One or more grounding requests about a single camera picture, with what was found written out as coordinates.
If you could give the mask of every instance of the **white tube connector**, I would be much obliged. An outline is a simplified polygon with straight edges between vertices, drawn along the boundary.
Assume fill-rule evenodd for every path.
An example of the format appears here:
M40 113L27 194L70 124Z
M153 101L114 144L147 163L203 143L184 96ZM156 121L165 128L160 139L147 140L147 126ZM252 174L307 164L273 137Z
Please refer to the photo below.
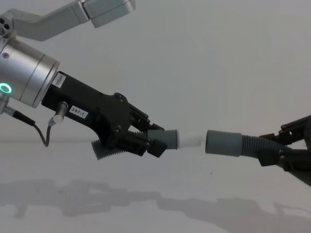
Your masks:
M206 143L206 132L179 132L178 131L178 148L201 147Z

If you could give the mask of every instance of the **gray tube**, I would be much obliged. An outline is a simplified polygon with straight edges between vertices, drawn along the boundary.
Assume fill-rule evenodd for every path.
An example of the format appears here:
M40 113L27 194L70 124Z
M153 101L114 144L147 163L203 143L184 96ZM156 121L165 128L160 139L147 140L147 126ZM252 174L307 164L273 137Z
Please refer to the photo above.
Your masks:
M178 132L177 130L149 130L148 137L151 140L158 140L167 145L168 150L178 149Z
M207 133L206 153L258 158L259 153L271 150L291 151L292 149L265 138L245 136L240 133L217 131L208 131ZM311 186L311 172L294 171L290 173Z
M209 130L205 152L239 157L242 153L242 134Z

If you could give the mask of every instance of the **silver cylindrical joint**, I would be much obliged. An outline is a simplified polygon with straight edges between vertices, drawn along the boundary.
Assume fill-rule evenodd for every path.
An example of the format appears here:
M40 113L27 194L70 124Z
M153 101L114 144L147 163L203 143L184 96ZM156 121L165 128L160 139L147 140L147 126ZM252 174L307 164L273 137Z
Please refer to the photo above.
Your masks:
M36 108L58 67L55 59L12 39L0 51L0 91Z

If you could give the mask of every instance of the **screw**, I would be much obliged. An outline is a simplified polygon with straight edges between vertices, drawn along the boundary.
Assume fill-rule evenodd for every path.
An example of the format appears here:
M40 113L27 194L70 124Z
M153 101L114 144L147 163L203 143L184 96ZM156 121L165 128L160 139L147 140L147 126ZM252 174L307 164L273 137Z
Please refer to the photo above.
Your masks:
M5 59L8 59L9 57L10 57L10 55L8 54L8 53L4 53L4 54L2 54L2 56L5 58Z

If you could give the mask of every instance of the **gray corrugated hose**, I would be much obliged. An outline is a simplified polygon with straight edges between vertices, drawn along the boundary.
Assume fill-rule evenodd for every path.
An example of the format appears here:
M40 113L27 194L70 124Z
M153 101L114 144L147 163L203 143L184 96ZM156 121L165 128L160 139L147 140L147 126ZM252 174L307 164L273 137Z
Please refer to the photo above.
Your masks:
M292 151L291 148L280 143L253 136L245 136L241 133L227 133L208 131L206 153L223 154L231 156L247 156L258 158L258 154L271 150ZM311 186L311 172L290 172L305 184Z

